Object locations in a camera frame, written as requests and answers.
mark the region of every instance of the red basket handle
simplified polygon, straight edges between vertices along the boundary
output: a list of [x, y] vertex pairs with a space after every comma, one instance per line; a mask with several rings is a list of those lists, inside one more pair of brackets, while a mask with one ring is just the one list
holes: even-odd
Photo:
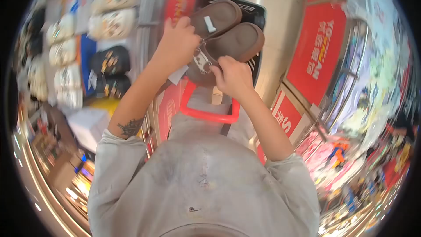
[[190, 100], [190, 97], [192, 96], [193, 91], [196, 89], [196, 87], [197, 86], [193, 82], [189, 80], [187, 81], [187, 85], [186, 85], [186, 88], [184, 89], [182, 101], [180, 104], [180, 111], [182, 113], [194, 118], [199, 118], [199, 119], [203, 119], [203, 120], [207, 120], [211, 122], [218, 122], [218, 123], [224, 123], [224, 124], [232, 124], [238, 120], [239, 103], [235, 99], [232, 100], [232, 114], [231, 115], [209, 113], [209, 112], [204, 112], [204, 111], [187, 107], [187, 103]]

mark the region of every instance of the black basket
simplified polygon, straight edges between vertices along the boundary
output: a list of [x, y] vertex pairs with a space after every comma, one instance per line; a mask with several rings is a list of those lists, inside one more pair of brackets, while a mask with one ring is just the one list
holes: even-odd
[[[206, 7], [207, 5], [214, 3], [219, 0], [196, 0], [194, 6], [194, 11]], [[235, 2], [243, 13], [243, 18], [241, 22], [250, 22], [258, 26], [262, 31], [266, 23], [266, 8], [245, 1], [245, 0], [231, 0]], [[257, 77], [259, 76], [260, 66], [262, 59], [262, 51], [257, 53], [251, 60], [247, 61], [247, 64], [250, 66], [251, 71], [253, 72], [253, 86], [256, 87]]]

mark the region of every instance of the store aisle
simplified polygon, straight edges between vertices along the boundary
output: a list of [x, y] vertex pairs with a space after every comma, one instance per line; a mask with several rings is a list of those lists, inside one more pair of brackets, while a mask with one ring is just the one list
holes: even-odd
[[294, 53], [305, 0], [247, 0], [267, 10], [263, 60], [256, 91], [271, 106], [279, 80]]

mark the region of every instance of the white box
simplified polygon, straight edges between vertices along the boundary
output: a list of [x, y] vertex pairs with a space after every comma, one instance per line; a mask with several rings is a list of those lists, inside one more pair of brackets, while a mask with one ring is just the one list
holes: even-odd
[[107, 110], [91, 107], [84, 107], [67, 119], [79, 144], [93, 153], [109, 120]]

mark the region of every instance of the brown slipper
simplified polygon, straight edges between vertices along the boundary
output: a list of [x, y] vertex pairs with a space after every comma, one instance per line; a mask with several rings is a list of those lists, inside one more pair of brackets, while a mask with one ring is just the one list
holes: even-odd
[[263, 44], [264, 35], [258, 26], [240, 23], [225, 34], [206, 40], [194, 54], [186, 75], [197, 86], [215, 86], [216, 79], [209, 66], [219, 66], [219, 57], [228, 55], [245, 63], [262, 50]]
[[[209, 17], [214, 32], [209, 32], [205, 22], [205, 17]], [[190, 24], [195, 28], [194, 34], [207, 40], [211, 37], [217, 37], [232, 29], [240, 23], [242, 18], [241, 9], [231, 0], [219, 0], [198, 10], [190, 16]]]

